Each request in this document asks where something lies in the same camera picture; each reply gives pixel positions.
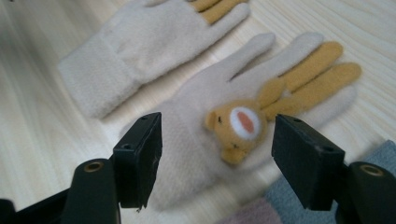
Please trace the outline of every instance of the wooden table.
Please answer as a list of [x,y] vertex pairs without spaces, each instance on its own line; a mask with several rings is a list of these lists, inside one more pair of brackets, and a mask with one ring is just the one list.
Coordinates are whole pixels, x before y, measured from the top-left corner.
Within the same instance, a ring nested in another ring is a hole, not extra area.
[[[105,119],[87,119],[68,95],[57,63],[100,29],[126,0],[0,3],[0,198],[18,210],[69,187],[84,161],[108,158],[121,128],[168,99],[196,72],[251,37],[274,32],[275,55],[297,35],[320,32],[345,47],[341,62],[363,74],[348,111],[320,131],[357,160],[396,139],[396,2],[250,0],[251,15],[195,60],[141,88]],[[270,162],[244,183],[219,182],[164,212],[122,210],[123,223],[212,223],[262,195],[279,171]]]

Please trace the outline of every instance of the pink fabric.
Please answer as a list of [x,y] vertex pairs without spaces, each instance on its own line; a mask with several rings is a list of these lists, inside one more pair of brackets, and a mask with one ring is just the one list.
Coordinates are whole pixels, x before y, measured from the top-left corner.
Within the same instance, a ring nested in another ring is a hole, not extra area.
[[253,203],[250,203],[239,211],[234,213],[232,216],[227,217],[218,224],[281,224],[282,221],[276,210],[265,201],[264,198],[260,198]]

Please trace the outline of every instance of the glove cuff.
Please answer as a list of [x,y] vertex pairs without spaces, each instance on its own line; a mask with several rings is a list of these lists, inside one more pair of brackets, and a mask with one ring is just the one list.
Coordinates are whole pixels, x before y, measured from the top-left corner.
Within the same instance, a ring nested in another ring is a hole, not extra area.
[[126,66],[101,33],[66,56],[58,65],[66,88],[80,110],[101,119],[141,85],[141,71]]

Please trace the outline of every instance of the glove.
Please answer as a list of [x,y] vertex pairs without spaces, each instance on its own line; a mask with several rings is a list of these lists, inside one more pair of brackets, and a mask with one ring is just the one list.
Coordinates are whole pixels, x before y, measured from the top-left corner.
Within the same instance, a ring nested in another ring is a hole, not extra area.
[[66,88],[85,115],[100,119],[222,38],[248,15],[242,2],[129,2],[59,63]]
[[[205,128],[205,116],[232,99],[254,98],[266,80],[289,71],[322,40],[319,34],[301,35],[271,60],[237,75],[275,41],[272,34],[257,35],[235,54],[192,77],[170,100],[155,107],[152,111],[163,113],[163,156],[150,205],[162,210],[212,185],[219,178],[232,181],[268,161],[271,158],[273,122],[268,125],[268,134],[263,142],[239,165],[230,166],[220,156],[218,139]],[[303,118],[317,128],[350,105],[355,96],[353,87],[344,88],[324,104],[305,113]]]
[[220,140],[221,157],[239,164],[262,142],[267,121],[275,120],[276,114],[295,116],[355,81],[361,75],[356,63],[328,69],[342,49],[336,42],[324,43],[286,74],[268,80],[256,99],[238,99],[209,112],[205,126]]

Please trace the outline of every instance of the bear face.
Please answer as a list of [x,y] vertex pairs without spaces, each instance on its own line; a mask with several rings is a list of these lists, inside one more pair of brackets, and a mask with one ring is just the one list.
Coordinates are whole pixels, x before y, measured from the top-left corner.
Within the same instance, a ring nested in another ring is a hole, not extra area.
[[205,126],[219,139],[221,157],[230,164],[239,164],[264,138],[267,121],[255,101],[240,100],[209,112]]

